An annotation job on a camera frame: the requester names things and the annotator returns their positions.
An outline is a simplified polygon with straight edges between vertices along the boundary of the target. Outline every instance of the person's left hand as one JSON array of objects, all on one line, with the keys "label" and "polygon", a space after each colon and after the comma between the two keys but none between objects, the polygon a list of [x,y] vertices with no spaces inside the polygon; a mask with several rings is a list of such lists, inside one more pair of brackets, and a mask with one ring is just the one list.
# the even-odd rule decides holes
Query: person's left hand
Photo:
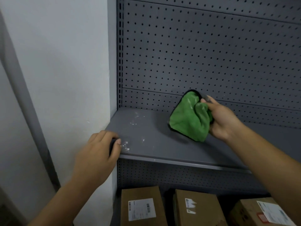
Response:
[{"label": "person's left hand", "polygon": [[121,151],[121,139],[117,139],[110,155],[109,147],[113,138],[119,138],[118,134],[104,130],[90,137],[76,156],[71,179],[74,183],[94,192],[107,180]]}]

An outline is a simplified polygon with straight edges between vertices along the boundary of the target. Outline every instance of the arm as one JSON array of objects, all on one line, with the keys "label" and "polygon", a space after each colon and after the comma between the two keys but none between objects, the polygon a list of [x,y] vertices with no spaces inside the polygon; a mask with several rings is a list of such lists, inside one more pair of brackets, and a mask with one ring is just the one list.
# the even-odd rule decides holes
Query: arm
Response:
[{"label": "arm", "polygon": [[116,165],[121,140],[115,141],[109,155],[112,138],[118,138],[118,135],[108,131],[94,133],[90,137],[87,145],[77,154],[71,180],[59,189],[29,226],[72,225],[81,208]]},{"label": "arm", "polygon": [[215,119],[210,133],[232,148],[295,224],[301,225],[301,164],[210,99],[213,103],[207,104]]}]

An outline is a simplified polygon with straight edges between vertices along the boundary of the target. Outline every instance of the white label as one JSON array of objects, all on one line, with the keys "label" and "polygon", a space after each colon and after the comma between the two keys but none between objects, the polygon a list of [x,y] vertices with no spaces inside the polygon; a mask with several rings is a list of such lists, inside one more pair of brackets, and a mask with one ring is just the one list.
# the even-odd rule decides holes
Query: white label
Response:
[{"label": "white label", "polygon": [[196,212],[191,211],[191,210],[189,210],[189,209],[186,209],[186,210],[187,210],[188,213],[197,214]]},{"label": "white label", "polygon": [[257,201],[264,216],[270,223],[296,226],[279,205]]},{"label": "white label", "polygon": [[194,202],[192,199],[185,198],[186,208],[195,208],[196,202]]},{"label": "white label", "polygon": [[128,202],[129,221],[156,217],[153,199],[141,199]]}]

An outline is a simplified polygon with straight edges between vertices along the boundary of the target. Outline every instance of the person's right arm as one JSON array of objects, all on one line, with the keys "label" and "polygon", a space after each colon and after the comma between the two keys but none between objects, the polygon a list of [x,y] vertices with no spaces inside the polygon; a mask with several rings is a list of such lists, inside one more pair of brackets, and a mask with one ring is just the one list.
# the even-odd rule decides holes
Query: person's right arm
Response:
[{"label": "person's right arm", "polygon": [[214,117],[210,133],[239,156],[292,221],[301,225],[301,163],[245,126],[229,108],[210,99],[212,103],[206,102]]}]

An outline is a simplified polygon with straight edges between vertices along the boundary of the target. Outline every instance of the green cloth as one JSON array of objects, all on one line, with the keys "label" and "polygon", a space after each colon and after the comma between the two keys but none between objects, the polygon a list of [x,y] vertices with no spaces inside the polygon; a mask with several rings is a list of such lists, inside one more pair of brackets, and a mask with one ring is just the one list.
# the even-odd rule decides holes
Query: green cloth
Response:
[{"label": "green cloth", "polygon": [[208,105],[200,100],[197,91],[185,93],[169,118],[169,126],[194,141],[204,142],[213,117]]}]

